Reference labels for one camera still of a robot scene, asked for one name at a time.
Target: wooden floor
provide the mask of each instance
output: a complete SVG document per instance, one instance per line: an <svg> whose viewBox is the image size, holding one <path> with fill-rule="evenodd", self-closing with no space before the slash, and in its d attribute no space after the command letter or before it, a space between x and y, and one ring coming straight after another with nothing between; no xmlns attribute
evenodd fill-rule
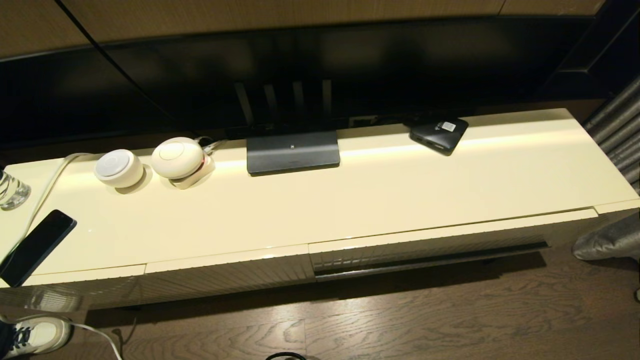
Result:
<svg viewBox="0 0 640 360"><path fill-rule="evenodd" d="M74 314L117 336L125 360L640 359L630 259L584 263L569 246L361 279L140 309ZM77 330L53 359L115 359Z"/></svg>

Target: person's foot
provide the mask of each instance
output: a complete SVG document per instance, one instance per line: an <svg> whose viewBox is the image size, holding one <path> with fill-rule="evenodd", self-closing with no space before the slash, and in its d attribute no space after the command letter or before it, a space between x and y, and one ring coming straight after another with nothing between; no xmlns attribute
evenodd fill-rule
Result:
<svg viewBox="0 0 640 360"><path fill-rule="evenodd" d="M15 324L13 345L3 357L11 359L24 354L44 354L61 348L71 337L71 325L52 317L25 320Z"/></svg>

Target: wooden wall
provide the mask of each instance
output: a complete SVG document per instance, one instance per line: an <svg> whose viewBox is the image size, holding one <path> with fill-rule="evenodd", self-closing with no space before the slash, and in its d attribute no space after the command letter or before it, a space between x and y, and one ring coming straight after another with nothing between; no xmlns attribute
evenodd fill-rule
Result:
<svg viewBox="0 0 640 360"><path fill-rule="evenodd" d="M604 0L63 0L99 42L497 15L594 15ZM54 0L0 1L0 58L88 45Z"/></svg>

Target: phone screen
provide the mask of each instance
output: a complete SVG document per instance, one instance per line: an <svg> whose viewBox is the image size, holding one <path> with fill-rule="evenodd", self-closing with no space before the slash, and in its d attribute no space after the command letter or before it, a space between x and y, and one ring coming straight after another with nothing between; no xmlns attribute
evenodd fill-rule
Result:
<svg viewBox="0 0 640 360"><path fill-rule="evenodd" d="M76 221L60 210L50 212L0 264L0 277L12 288L24 284L58 246Z"/></svg>

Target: round white device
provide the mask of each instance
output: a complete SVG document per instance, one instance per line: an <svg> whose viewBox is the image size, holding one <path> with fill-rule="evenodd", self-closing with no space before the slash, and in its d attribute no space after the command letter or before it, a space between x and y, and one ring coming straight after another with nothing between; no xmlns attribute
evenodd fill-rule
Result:
<svg viewBox="0 0 640 360"><path fill-rule="evenodd" d="M205 153L194 139L171 138L156 147L151 154L151 167L167 179L182 179L198 170Z"/></svg>
<svg viewBox="0 0 640 360"><path fill-rule="evenodd" d="M144 171L140 159L125 149L107 152L93 169L98 180L114 188L126 188L137 183Z"/></svg>

